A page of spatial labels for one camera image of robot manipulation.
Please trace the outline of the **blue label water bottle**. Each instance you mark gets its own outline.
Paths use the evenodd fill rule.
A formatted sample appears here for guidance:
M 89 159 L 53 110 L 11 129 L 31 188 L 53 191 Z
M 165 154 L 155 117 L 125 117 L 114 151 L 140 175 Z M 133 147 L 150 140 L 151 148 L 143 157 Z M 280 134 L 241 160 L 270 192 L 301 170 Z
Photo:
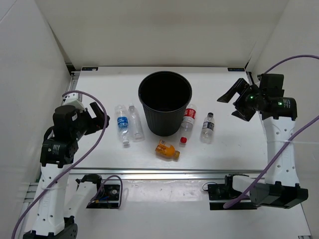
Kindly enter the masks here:
M 129 146 L 129 119 L 127 109 L 124 105 L 115 107 L 115 116 L 117 121 L 117 131 L 120 142 L 124 147 Z

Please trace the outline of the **clear unlabelled plastic bottle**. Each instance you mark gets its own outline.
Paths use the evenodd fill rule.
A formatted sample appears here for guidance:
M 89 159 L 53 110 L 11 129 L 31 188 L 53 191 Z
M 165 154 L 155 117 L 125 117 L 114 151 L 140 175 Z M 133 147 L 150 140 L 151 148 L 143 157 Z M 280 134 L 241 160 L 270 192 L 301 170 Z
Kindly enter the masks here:
M 128 118 L 129 118 L 129 132 L 134 142 L 144 140 L 144 132 L 140 119 L 139 112 L 134 104 L 129 104 L 128 107 Z

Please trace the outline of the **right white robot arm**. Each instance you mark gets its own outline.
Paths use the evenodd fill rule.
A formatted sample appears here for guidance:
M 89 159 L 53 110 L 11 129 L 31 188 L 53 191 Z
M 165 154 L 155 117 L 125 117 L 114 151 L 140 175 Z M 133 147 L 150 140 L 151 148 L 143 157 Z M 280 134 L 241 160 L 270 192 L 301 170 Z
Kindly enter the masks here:
M 284 75 L 261 74 L 258 85 L 243 78 L 219 99 L 228 103 L 235 94 L 233 116 L 250 121 L 255 113 L 262 119 L 266 140 L 268 163 L 256 179 L 233 175 L 224 186 L 224 194 L 231 201 L 223 205 L 230 209 L 249 197 L 255 206 L 290 209 L 308 199 L 309 192 L 300 186 L 296 173 L 295 151 L 292 140 L 300 133 L 295 131 L 297 103 L 284 97 Z

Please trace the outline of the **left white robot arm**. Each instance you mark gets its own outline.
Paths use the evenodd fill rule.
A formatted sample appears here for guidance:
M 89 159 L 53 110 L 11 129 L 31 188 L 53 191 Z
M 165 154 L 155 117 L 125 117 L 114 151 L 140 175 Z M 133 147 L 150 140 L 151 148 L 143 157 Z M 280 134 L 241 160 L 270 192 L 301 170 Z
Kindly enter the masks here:
M 95 113 L 91 117 L 87 108 L 62 105 L 55 109 L 53 126 L 47 131 L 53 134 L 43 141 L 40 164 L 41 192 L 32 205 L 38 205 L 32 229 L 23 235 L 25 239 L 67 239 L 76 236 L 77 226 L 73 215 L 64 209 L 67 181 L 78 150 L 78 141 L 97 131 L 105 132 L 109 116 L 99 101 L 90 103 Z

